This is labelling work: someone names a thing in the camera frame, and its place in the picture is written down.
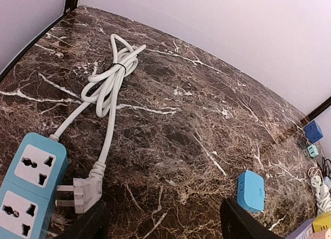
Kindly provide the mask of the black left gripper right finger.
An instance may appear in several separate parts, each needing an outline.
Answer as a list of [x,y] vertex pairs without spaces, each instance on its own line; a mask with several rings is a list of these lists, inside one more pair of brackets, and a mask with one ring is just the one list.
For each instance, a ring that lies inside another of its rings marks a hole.
[[220,206],[220,221],[225,239],[281,239],[231,198],[224,199]]

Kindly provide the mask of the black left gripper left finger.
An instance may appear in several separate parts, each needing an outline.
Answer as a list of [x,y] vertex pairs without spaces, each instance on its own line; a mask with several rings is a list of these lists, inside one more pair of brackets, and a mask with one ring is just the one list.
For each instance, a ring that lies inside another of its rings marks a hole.
[[108,207],[103,200],[97,201],[86,213],[55,238],[107,238]]

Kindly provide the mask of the purple power strip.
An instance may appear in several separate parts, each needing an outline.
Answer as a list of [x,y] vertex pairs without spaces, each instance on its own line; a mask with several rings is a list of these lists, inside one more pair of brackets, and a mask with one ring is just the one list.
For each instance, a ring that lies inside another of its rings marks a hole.
[[306,220],[300,225],[295,231],[289,234],[285,239],[308,239],[309,236],[314,232],[312,222],[314,218]]

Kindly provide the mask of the pink charger plug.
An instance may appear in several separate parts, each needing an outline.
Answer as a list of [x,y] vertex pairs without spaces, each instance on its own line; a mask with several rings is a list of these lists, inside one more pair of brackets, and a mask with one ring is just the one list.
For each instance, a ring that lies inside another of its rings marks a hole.
[[312,233],[309,239],[331,239],[331,229]]

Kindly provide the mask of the yellow cube socket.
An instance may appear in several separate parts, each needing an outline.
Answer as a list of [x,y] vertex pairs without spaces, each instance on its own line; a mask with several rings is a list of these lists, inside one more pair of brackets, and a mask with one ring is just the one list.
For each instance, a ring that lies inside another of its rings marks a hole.
[[312,222],[314,232],[325,231],[331,227],[331,212],[318,215]]

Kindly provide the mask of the blue flat adapter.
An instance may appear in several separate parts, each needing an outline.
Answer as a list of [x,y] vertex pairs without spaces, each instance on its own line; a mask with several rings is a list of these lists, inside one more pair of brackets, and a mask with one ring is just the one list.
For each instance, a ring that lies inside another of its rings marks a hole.
[[264,179],[252,171],[238,177],[237,203],[246,211],[258,213],[264,210]]

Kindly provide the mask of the teal power strip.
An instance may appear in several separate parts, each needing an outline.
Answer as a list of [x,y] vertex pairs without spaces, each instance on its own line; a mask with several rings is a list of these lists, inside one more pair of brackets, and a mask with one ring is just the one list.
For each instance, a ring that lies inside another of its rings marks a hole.
[[25,135],[1,185],[1,238],[46,237],[67,166],[62,144]]

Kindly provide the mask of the light blue charger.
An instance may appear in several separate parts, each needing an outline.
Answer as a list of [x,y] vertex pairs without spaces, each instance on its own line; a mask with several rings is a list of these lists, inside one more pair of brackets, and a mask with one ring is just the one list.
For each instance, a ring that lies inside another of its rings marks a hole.
[[323,182],[328,187],[328,190],[330,190],[331,189],[331,179],[330,179],[330,177],[328,177],[328,176],[324,177]]

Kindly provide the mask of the teal small charger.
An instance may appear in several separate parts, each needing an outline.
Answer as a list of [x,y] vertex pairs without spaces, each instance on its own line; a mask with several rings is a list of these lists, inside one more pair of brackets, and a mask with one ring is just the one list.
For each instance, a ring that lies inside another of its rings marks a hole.
[[319,156],[319,151],[316,145],[311,144],[305,149],[307,157],[309,159],[314,159]]

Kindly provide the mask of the dark blue cube socket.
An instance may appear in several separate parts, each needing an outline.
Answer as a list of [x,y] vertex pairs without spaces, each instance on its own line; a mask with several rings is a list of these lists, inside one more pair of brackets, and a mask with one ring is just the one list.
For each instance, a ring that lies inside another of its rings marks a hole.
[[304,127],[304,132],[311,143],[316,143],[323,138],[323,132],[316,121],[311,121]]

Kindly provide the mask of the right black frame post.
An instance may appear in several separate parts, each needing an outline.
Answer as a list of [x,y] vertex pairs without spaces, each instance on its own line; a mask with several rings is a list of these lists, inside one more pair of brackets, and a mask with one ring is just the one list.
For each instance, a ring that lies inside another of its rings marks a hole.
[[329,96],[323,103],[321,103],[317,108],[311,111],[307,118],[311,121],[321,115],[324,111],[326,111],[331,106],[331,96]]

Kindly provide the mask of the black frame post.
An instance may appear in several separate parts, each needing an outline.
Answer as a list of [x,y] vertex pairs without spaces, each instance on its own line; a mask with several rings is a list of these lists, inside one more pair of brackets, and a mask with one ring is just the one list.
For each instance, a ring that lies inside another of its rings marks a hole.
[[1,79],[78,0],[1,0]]
[[321,103],[317,108],[311,111],[307,118],[311,121],[321,115],[324,111],[326,111],[331,106],[331,96],[329,96],[323,103]]

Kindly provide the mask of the left black frame post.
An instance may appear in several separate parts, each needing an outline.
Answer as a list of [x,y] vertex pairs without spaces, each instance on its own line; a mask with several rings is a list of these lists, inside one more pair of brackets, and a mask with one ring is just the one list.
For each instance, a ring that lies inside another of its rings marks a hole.
[[1,79],[78,0],[1,0]]

